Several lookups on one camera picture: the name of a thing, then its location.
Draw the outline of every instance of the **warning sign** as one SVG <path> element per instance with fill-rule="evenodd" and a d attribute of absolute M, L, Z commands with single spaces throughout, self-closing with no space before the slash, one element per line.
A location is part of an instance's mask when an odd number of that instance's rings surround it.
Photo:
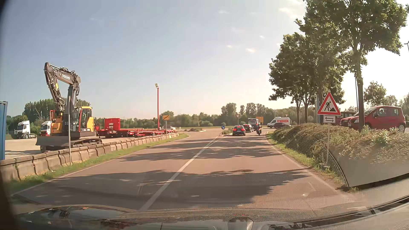
<path fill-rule="evenodd" d="M 329 92 L 327 96 L 325 97 L 323 103 L 321 104 L 321 107 L 319 108 L 318 115 L 334 115 L 334 116 L 339 116 L 341 115 L 337 104 L 334 101 L 334 98 L 332 97 L 331 93 Z"/>

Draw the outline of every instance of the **grass strip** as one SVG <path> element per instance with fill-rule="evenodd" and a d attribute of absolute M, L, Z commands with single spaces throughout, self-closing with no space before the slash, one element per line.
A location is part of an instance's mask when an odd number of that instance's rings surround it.
<path fill-rule="evenodd" d="M 285 144 L 280 144 L 277 141 L 275 141 L 272 138 L 272 133 L 266 134 L 266 137 L 267 137 L 268 141 L 272 145 L 274 145 L 277 149 L 283 151 L 284 153 L 286 153 L 287 155 L 292 157 L 298 163 L 300 163 L 300 164 L 302 164 L 304 166 L 313 168 L 315 171 L 317 171 L 321 175 L 335 181 L 339 185 L 341 185 L 343 183 L 342 179 L 337 177 L 336 174 L 333 171 L 320 167 L 320 165 L 318 164 L 318 162 L 315 159 L 307 157 L 305 154 L 299 153 L 299 152 L 297 152 L 295 150 L 289 149 L 289 148 L 287 148 L 285 146 Z"/>
<path fill-rule="evenodd" d="M 128 155 L 128 154 L 132 154 L 135 151 L 138 150 L 142 150 L 142 149 L 146 149 L 146 148 L 151 148 L 155 145 L 158 144 L 163 144 L 163 143 L 167 143 L 167 142 L 171 142 L 171 141 L 175 141 L 175 140 L 180 140 L 183 138 L 188 137 L 189 135 L 184 134 L 184 133 L 180 133 L 179 136 L 175 137 L 175 138 L 171 138 L 171 139 L 166 139 L 166 140 L 161 140 L 161 141 L 157 141 L 157 142 L 152 142 L 152 143 L 148 143 L 148 144 L 142 144 L 142 145 L 138 145 L 138 146 L 133 146 L 130 147 L 128 149 L 122 149 L 122 150 L 117 150 L 114 151 L 112 153 L 108 153 L 106 155 L 102 155 L 96 158 L 91 158 L 89 160 L 86 160 L 84 162 L 79 162 L 79 163 L 73 163 L 72 165 L 68 165 L 68 166 L 63 166 L 61 168 L 56 169 L 55 171 L 47 171 L 44 174 L 41 175 L 32 175 L 32 176 L 28 176 L 26 178 L 24 178 L 23 180 L 13 180 L 10 181 L 8 183 L 6 183 L 6 187 L 9 189 L 10 193 L 14 193 L 14 192 L 18 192 L 20 190 L 32 187 L 34 185 L 43 183 L 47 180 L 51 180 L 54 178 L 57 178 L 59 176 L 71 173 L 71 172 L 75 172 L 81 169 L 85 169 L 88 168 L 90 166 L 93 166 L 95 164 L 99 164 L 111 159 L 115 159 L 124 155 Z"/>

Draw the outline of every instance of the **black car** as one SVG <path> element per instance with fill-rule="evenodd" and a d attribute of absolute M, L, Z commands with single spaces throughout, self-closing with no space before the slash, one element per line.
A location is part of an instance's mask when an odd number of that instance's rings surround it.
<path fill-rule="evenodd" d="M 244 135 L 246 136 L 246 130 L 244 129 L 243 126 L 241 125 L 236 125 L 233 128 L 233 136 L 239 136 L 239 135 Z"/>
<path fill-rule="evenodd" d="M 246 130 L 246 133 L 251 133 L 254 131 L 253 126 L 250 124 L 244 124 L 243 127 Z"/>

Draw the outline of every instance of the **yellow excavator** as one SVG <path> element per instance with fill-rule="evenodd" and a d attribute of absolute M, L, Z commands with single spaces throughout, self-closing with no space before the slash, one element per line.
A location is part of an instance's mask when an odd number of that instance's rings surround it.
<path fill-rule="evenodd" d="M 44 73 L 56 109 L 49 112 L 51 120 L 50 136 L 37 137 L 36 145 L 40 146 L 41 152 L 65 149 L 69 145 L 79 147 L 102 143 L 102 139 L 96 138 L 95 118 L 92 117 L 92 108 L 89 106 L 75 107 L 81 78 L 75 71 L 54 66 L 48 62 L 45 63 Z M 58 80 L 69 84 L 67 101 L 61 96 Z M 68 122 L 70 122 L 71 140 L 68 140 Z"/>

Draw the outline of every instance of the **excavator arm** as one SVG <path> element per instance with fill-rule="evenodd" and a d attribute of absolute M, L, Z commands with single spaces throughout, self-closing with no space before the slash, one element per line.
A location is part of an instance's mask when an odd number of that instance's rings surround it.
<path fill-rule="evenodd" d="M 72 113 L 75 109 L 74 106 L 77 102 L 81 78 L 76 74 L 75 71 L 69 71 L 65 67 L 54 66 L 48 62 L 45 63 L 44 73 L 45 80 L 47 81 L 48 88 L 51 92 L 52 98 L 54 99 L 56 105 L 56 112 Z M 61 96 L 60 88 L 58 86 L 58 80 L 63 81 L 70 85 L 68 87 L 68 96 L 70 96 L 70 101 L 68 101 L 67 103 Z M 70 103 L 70 111 L 66 111 L 68 103 Z"/>

